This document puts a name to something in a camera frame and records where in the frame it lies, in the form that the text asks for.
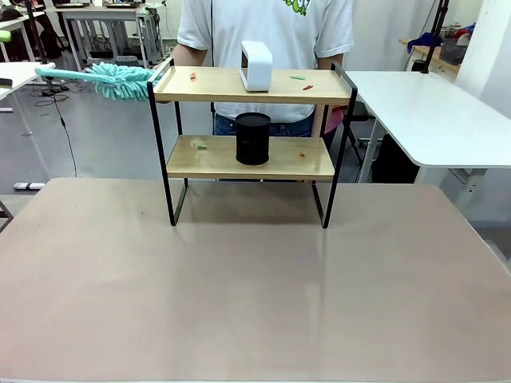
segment blue jeans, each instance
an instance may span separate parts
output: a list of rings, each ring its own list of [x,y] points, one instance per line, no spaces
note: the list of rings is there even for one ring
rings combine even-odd
[[[314,113],[305,120],[288,124],[270,124],[270,136],[279,137],[310,137],[312,134],[312,123]],[[216,115],[213,127],[215,136],[235,136],[236,123],[227,117]]]

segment black speaker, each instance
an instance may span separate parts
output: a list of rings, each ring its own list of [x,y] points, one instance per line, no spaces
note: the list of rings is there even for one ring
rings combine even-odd
[[[236,159],[243,165],[262,165],[270,159],[270,117],[244,113],[236,118]]]

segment wooden shelf board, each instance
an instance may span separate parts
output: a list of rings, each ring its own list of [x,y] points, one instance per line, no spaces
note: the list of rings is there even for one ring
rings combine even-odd
[[[190,74],[196,73],[191,80]],[[304,76],[305,81],[290,76]],[[312,89],[303,90],[308,85]],[[348,105],[351,88],[330,70],[273,71],[270,92],[250,93],[238,69],[171,67],[155,88],[156,101],[253,102],[272,104]]]
[[[399,39],[399,42],[405,46],[408,46],[410,39],[409,38],[401,38],[401,39]],[[436,63],[440,67],[442,67],[444,70],[449,70],[450,72],[453,72],[453,73],[459,73],[461,66],[460,65],[451,65],[448,62],[443,61],[440,58],[440,49],[441,49],[440,47],[437,47],[434,50],[433,59],[431,61],[433,63]],[[416,45],[416,46],[414,46],[414,50],[427,56],[427,54],[430,52],[430,47],[424,46],[424,45]]]
[[[334,171],[321,138],[270,137],[270,160],[247,166],[236,160],[234,136],[180,136],[167,164],[169,178],[323,181]]]

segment shirt sleeve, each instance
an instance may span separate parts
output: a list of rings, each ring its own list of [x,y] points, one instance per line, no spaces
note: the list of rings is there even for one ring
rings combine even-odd
[[[318,58],[346,53],[353,47],[353,0],[330,0],[316,41]]]
[[[198,50],[211,49],[209,0],[184,0],[177,42]]]

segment teal microfiber duster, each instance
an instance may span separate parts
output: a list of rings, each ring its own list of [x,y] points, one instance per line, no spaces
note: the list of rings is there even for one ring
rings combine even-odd
[[[38,76],[64,77],[96,83],[96,92],[114,101],[146,101],[147,80],[154,70],[137,66],[119,66],[114,64],[93,64],[83,72],[61,69],[35,69]]]

